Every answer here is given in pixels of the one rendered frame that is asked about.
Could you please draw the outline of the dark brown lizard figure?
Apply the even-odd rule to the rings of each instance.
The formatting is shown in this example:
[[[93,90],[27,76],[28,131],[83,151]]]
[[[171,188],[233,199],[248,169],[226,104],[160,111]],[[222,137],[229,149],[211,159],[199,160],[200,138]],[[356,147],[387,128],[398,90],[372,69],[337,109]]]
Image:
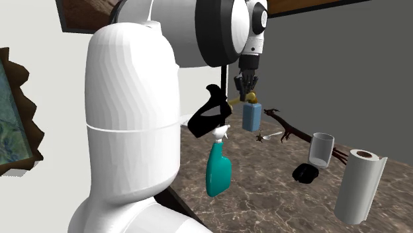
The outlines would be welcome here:
[[[276,114],[276,112],[279,112],[279,110],[264,109],[263,112],[267,116],[274,118],[284,128],[285,132],[281,137],[281,142],[283,142],[284,139],[289,140],[290,135],[293,134],[296,137],[300,138],[301,140],[311,143],[312,137],[310,135],[291,126],[288,122],[286,122],[283,118],[281,118],[280,116]],[[336,147],[333,147],[331,155],[334,156],[336,159],[340,160],[344,165],[347,164],[348,156],[346,156],[343,152],[339,151]]]

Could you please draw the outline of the teal spray bottle white trigger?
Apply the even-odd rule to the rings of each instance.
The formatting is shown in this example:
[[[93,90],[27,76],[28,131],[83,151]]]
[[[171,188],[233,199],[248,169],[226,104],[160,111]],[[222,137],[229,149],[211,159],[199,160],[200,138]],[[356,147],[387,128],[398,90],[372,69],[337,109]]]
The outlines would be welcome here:
[[[209,197],[215,197],[227,190],[230,186],[232,176],[232,163],[223,156],[222,139],[227,138],[227,131],[230,128],[229,124],[215,128],[212,131],[214,143],[210,150],[208,162],[206,166],[206,193]]]

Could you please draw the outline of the dark framed orange wall picture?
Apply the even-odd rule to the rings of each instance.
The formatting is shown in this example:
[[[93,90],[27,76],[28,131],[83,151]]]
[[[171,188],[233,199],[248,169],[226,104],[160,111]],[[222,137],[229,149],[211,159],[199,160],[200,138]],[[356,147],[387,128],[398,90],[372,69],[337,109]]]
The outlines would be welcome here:
[[[267,0],[268,18],[283,17],[370,0]]]

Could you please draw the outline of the clear drinking glass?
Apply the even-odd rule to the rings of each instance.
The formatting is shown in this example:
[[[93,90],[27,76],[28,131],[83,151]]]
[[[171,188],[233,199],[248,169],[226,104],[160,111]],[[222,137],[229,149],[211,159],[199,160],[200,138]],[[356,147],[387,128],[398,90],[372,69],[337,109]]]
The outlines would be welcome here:
[[[326,133],[316,132],[313,134],[308,153],[309,164],[318,169],[325,169],[330,163],[335,138]]]

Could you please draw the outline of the jagged brown framed wall picture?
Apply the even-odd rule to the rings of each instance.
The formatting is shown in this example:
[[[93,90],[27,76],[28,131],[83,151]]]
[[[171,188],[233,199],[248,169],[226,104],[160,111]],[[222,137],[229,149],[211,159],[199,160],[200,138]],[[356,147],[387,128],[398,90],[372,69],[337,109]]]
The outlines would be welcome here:
[[[44,132],[34,123],[37,106],[24,95],[27,69],[0,48],[0,177],[23,177],[44,158],[38,147]]]

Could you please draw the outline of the black computer mouse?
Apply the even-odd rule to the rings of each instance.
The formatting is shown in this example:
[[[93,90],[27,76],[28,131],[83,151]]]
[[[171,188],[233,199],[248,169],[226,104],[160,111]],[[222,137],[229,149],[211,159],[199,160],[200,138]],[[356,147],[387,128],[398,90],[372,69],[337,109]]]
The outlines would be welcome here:
[[[319,169],[308,163],[300,164],[292,173],[295,181],[304,184],[312,183],[319,176]]]

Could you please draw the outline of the dark framed brown wall picture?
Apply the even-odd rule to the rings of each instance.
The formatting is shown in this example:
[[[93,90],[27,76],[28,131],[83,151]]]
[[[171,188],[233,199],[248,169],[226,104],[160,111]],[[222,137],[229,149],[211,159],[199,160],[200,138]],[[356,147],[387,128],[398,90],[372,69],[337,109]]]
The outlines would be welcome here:
[[[120,0],[55,0],[63,32],[93,34],[108,25]]]

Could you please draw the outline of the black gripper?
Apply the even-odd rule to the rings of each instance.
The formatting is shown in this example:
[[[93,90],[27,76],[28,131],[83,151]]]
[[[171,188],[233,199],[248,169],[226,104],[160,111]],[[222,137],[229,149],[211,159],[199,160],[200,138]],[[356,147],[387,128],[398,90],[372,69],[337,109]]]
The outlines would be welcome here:
[[[236,77],[234,77],[234,83],[240,94],[241,101],[245,101],[247,95],[247,86],[244,83],[244,77],[242,74],[246,72],[246,75],[248,76],[248,93],[251,93],[258,81],[258,76],[255,75],[255,71],[259,67],[259,58],[259,55],[249,54],[242,54],[239,57],[238,67],[240,72]]]

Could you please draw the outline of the white paper towel roll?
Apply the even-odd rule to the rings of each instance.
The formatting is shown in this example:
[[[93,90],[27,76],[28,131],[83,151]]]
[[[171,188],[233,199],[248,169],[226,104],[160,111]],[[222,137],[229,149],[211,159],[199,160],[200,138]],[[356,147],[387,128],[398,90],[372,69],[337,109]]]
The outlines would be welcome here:
[[[349,152],[334,208],[337,219],[346,224],[367,220],[386,162],[386,157],[365,150]]]

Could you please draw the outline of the blue soap dispenser gold pump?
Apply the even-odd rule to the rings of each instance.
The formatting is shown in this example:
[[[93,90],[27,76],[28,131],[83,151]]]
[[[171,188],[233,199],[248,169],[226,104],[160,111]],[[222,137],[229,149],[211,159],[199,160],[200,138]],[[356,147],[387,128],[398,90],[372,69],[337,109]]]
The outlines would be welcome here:
[[[262,105],[257,102],[254,92],[246,95],[246,102],[243,105],[242,128],[255,132],[259,130],[261,121]]]

